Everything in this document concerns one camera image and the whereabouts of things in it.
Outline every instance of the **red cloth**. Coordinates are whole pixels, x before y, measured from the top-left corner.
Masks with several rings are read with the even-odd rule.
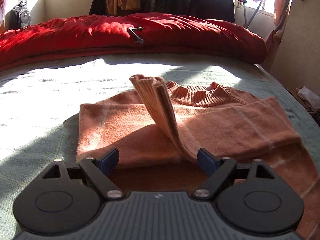
[[[137,34],[143,45],[127,33]],[[259,64],[267,56],[261,37],[242,26],[162,13],[126,17],[88,15],[53,19],[0,34],[0,71],[18,65],[70,57],[114,53],[204,53]]]

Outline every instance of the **backpack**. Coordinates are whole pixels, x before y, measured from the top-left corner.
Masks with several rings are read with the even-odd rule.
[[[10,12],[9,29],[24,29],[30,26],[30,12],[24,6],[18,4]]]

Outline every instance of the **black jacket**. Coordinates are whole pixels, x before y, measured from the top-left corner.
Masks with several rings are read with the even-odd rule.
[[[191,0],[188,15],[200,19],[224,20],[235,23],[233,0]]]

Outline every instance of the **yellow towel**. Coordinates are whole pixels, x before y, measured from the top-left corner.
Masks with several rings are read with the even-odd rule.
[[[106,0],[107,14],[117,16],[118,7],[121,10],[140,10],[140,0]]]

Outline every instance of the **ribbed collar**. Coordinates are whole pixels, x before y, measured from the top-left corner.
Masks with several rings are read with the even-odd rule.
[[[222,105],[232,98],[230,87],[212,82],[209,87],[183,87],[174,81],[166,82],[172,100],[188,106],[210,107]]]

